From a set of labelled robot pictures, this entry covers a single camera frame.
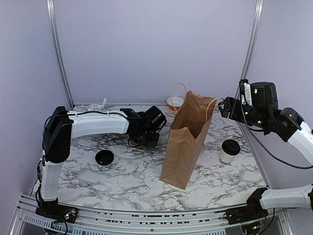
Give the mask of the brown paper takeout bag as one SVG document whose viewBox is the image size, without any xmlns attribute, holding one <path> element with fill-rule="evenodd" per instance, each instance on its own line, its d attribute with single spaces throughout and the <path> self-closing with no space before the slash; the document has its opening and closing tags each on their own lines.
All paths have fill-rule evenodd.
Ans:
<svg viewBox="0 0 313 235">
<path fill-rule="evenodd" d="M 185 91 L 179 109 L 172 104 L 175 117 L 169 131 L 160 180 L 185 190 L 208 134 L 217 100 Z"/>
</svg>

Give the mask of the black plastic cup lid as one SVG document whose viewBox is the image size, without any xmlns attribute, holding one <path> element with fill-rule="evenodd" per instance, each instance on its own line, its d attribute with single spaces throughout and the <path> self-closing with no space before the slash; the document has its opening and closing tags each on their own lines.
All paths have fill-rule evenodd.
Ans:
<svg viewBox="0 0 313 235">
<path fill-rule="evenodd" d="M 109 165 L 114 160 L 114 154 L 110 150 L 101 150 L 95 155 L 95 160 L 99 165 Z"/>
</svg>

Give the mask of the single white paper cup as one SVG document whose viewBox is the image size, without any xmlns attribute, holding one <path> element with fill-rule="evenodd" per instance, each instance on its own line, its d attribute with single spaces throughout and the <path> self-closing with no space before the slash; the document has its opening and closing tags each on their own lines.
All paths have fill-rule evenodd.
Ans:
<svg viewBox="0 0 313 235">
<path fill-rule="evenodd" d="M 230 155 L 226 153 L 224 150 L 221 150 L 219 158 L 218 158 L 218 162 L 221 165 L 231 165 L 232 161 L 234 160 L 236 156 L 237 155 Z"/>
</svg>

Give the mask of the brown cardboard cup carrier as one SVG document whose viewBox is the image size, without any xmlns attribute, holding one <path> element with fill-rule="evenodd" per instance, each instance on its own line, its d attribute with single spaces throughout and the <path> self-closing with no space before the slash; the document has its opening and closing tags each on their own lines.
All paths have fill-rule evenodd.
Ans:
<svg viewBox="0 0 313 235">
<path fill-rule="evenodd" d="M 154 149 L 157 144 L 156 140 L 146 141 L 141 143 L 136 143 L 132 140 L 129 141 L 130 147 L 138 148 L 138 149 Z"/>
</svg>

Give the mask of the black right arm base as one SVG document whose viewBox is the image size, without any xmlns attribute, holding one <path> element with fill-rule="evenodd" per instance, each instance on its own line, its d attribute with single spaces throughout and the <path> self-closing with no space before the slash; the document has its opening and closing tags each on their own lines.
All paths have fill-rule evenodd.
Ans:
<svg viewBox="0 0 313 235">
<path fill-rule="evenodd" d="M 267 188 L 258 188 L 248 197 L 245 206 L 227 209 L 223 217 L 228 220 L 229 225 L 268 216 L 268 211 L 263 209 L 260 203 L 262 194 L 266 190 Z"/>
</svg>

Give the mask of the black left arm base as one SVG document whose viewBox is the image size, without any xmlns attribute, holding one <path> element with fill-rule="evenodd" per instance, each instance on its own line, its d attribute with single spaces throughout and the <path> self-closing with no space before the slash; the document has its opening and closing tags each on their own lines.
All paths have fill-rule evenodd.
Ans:
<svg viewBox="0 0 313 235">
<path fill-rule="evenodd" d="M 39 195 L 36 196 L 37 208 L 35 213 L 51 219 L 59 219 L 68 223 L 75 223 L 78 209 L 65 206 L 55 201 L 44 201 Z"/>
</svg>

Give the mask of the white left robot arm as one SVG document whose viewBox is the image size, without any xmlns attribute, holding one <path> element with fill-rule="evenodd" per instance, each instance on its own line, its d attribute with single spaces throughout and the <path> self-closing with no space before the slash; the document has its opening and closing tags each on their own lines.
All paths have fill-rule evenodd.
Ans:
<svg viewBox="0 0 313 235">
<path fill-rule="evenodd" d="M 68 111 L 59 106 L 47 118 L 43 131 L 43 171 L 40 198 L 42 209 L 50 217 L 57 218 L 62 207 L 57 201 L 57 186 L 63 162 L 70 156 L 72 139 L 102 135 L 128 135 L 131 147 L 155 148 L 161 129 L 167 123 L 163 112 L 156 106 L 145 112 L 130 108 L 114 111 Z"/>
</svg>

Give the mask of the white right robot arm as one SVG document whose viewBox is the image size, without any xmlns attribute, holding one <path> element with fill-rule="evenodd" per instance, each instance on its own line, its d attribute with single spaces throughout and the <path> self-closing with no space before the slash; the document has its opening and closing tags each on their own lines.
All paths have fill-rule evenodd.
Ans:
<svg viewBox="0 0 313 235">
<path fill-rule="evenodd" d="M 313 129 L 293 108 L 279 108 L 272 82 L 239 82 L 238 96 L 219 103 L 222 117 L 241 123 L 273 160 L 263 168 L 269 185 L 256 189 L 242 215 L 253 219 L 261 210 L 313 208 Z"/>
</svg>

